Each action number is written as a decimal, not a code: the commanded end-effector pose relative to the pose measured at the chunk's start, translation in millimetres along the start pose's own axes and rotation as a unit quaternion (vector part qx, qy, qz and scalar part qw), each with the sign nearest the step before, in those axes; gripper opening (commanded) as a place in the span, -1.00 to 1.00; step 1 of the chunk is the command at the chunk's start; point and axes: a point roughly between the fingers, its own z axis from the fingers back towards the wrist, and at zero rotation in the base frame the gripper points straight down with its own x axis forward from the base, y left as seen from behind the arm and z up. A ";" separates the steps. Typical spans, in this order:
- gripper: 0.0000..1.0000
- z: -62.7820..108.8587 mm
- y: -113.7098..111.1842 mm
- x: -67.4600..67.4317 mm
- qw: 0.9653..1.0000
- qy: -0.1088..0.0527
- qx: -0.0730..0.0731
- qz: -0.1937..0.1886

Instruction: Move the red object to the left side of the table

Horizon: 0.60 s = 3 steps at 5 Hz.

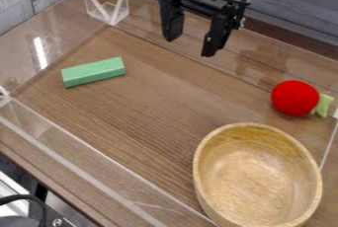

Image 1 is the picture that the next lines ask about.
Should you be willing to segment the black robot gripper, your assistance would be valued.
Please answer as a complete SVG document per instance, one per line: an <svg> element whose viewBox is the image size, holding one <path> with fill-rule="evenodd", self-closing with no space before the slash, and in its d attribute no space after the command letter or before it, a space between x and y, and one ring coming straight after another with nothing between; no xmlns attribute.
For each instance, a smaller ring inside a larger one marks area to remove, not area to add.
<svg viewBox="0 0 338 227"><path fill-rule="evenodd" d="M183 11L211 18L209 31L204 35L200 55L211 57L224 47L232 28L243 27L244 11L249 0L158 0L162 36L173 41L181 35Z"/></svg>

